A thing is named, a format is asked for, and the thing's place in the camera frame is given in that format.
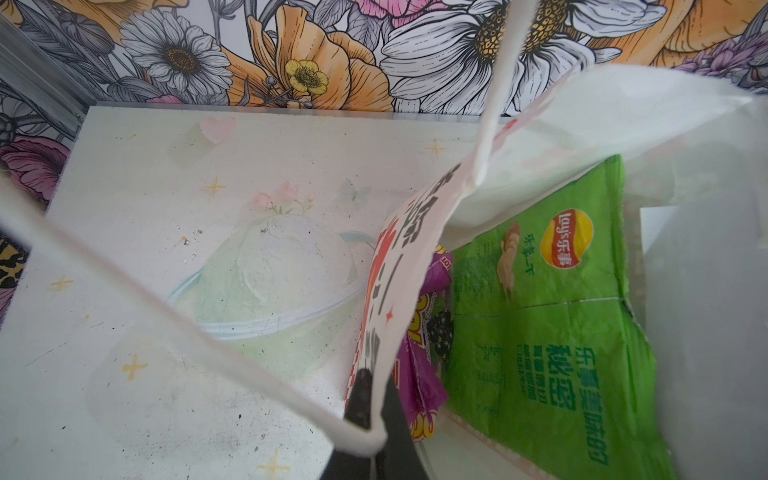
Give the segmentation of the green Lays chips bag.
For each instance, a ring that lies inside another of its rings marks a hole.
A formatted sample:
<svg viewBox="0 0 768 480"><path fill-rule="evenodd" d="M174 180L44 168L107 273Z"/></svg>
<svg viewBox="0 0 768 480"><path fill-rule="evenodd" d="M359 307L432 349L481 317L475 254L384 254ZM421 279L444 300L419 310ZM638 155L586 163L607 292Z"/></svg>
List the green Lays chips bag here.
<svg viewBox="0 0 768 480"><path fill-rule="evenodd" d="M449 409L560 479L672 479L613 156L453 253Z"/></svg>

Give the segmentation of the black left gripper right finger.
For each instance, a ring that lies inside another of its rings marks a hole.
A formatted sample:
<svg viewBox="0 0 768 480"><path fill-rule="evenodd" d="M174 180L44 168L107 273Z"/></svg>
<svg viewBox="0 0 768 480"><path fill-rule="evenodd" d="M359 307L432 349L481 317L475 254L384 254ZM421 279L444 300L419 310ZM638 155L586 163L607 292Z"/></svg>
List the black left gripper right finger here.
<svg viewBox="0 0 768 480"><path fill-rule="evenodd" d="M398 389L387 384L382 419L387 432L384 448L376 455L377 480L428 480L411 438Z"/></svg>

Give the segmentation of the white floral paper bag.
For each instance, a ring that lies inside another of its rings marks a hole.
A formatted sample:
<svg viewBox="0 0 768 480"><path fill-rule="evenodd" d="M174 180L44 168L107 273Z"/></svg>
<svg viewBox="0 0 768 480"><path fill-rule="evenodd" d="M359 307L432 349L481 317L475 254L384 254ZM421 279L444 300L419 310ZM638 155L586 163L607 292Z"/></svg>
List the white floral paper bag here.
<svg viewBox="0 0 768 480"><path fill-rule="evenodd" d="M5 1L96 106L77 138L1 85L5 215L37 209L154 295L268 326L234 349L342 414L393 212L456 250L610 157L629 302L679 479L767 475L767 5L544 1L502 138L452 217L425 192L473 151L502 1ZM441 479L555 477L447 404Z"/></svg>

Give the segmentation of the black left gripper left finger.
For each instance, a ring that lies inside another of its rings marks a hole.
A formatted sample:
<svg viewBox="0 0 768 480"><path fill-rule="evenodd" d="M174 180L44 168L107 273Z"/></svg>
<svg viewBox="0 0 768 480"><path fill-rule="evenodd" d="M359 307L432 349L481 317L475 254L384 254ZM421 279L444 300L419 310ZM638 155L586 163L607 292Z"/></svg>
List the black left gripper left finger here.
<svg viewBox="0 0 768 480"><path fill-rule="evenodd" d="M372 374L368 369L357 371L351 389L344 419L369 429L371 426ZM321 480L355 479L368 480L371 474L371 458L343 452L337 448L331 453L320 476Z"/></svg>

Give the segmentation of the purple snack packet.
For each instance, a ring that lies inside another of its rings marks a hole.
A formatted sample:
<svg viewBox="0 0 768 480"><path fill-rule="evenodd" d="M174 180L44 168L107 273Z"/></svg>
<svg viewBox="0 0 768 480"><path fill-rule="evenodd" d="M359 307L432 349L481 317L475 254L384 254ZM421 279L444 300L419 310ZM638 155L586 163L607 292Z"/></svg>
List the purple snack packet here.
<svg viewBox="0 0 768 480"><path fill-rule="evenodd" d="M437 246L393 368L410 436L416 442L434 435L438 410L448 400L432 361L431 348L437 342L430 338L428 321L451 283L452 265L453 256Z"/></svg>

